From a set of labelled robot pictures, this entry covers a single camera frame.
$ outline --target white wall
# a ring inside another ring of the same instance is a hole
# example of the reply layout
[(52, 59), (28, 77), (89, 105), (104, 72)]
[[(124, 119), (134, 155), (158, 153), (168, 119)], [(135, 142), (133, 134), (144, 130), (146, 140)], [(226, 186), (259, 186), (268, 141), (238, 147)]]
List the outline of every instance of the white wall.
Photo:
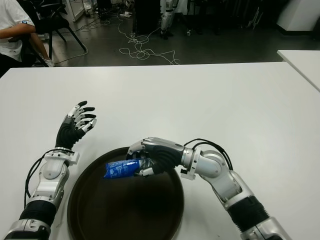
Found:
[(311, 31), (319, 17), (320, 0), (291, 0), (277, 24), (287, 31)]

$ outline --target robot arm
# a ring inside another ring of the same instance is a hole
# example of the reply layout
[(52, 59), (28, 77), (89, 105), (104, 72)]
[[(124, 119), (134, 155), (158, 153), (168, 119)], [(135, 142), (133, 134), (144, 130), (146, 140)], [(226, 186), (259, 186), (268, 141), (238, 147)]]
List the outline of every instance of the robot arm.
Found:
[(4, 238), (47, 240), (51, 233), (51, 225), (64, 196), (64, 186), (69, 178), (69, 166), (76, 165), (79, 153), (73, 152), (73, 145), (80, 140), (96, 124), (96, 115), (86, 112), (94, 107), (83, 107), (87, 101), (75, 105), (65, 116), (56, 137), (53, 150), (46, 152), (37, 162), (46, 163), (39, 170), (39, 184), (33, 194), (29, 193), (29, 180), (35, 170), (31, 168), (25, 187), (25, 195), (29, 202), (19, 220), (14, 222)]
[(241, 231), (243, 240), (292, 240), (279, 222), (268, 215), (242, 178), (232, 170), (232, 165), (227, 161), (228, 155), (220, 146), (214, 146), (217, 150), (202, 151), (200, 147), (188, 148), (172, 141), (149, 137), (133, 144), (128, 150), (127, 159), (138, 153), (148, 155), (155, 161), (152, 167), (140, 170), (139, 175), (143, 177), (163, 173), (177, 165), (184, 167), (181, 170), (183, 178), (194, 180), (195, 174), (199, 174), (212, 186), (222, 206)]

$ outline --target white shirt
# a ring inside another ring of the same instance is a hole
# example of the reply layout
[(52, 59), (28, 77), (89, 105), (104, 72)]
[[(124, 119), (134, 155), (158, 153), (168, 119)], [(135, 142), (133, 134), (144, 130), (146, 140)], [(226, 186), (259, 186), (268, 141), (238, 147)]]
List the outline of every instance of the white shirt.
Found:
[[(34, 26), (17, 0), (0, 0), (0, 29), (8, 29), (17, 24)], [(21, 62), (22, 42), (8, 42), (9, 39), (0, 39), (0, 53)]]

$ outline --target robot leg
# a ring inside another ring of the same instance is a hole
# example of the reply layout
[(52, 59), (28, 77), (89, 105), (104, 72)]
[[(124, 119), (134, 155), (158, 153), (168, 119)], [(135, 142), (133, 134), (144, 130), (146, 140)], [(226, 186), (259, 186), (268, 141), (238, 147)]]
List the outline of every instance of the robot leg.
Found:
[[(176, 12), (176, 9), (177, 9), (177, 7), (178, 7), (178, 3), (179, 3), (179, 0), (173, 0), (173, 13), (172, 13), (172, 15), (171, 15), (171, 18), (170, 18), (170, 22), (169, 22), (169, 29), (171, 28), (171, 26), (172, 26), (172, 23), (173, 23), (173, 21), (174, 21), (174, 18), (175, 18), (175, 12)], [(168, 29), (168, 31), (167, 31), (167, 33), (168, 33), (168, 36), (169, 37), (172, 37), (173, 36), (173, 34), (169, 31), (169, 29)]]
[(174, 13), (173, 8), (174, 0), (166, 0), (165, 1), (165, 13), (161, 16), (161, 36), (164, 39), (168, 39), (166, 36), (166, 32), (170, 26), (170, 21), (172, 18), (172, 15)]

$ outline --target sneaker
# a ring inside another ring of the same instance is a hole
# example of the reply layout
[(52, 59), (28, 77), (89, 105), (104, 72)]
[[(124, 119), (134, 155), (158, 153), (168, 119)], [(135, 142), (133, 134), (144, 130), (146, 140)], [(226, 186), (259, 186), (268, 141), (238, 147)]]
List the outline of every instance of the sneaker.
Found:
[(43, 60), (48, 65), (49, 68), (53, 68), (55, 66), (54, 62), (51, 59), (43, 59)]

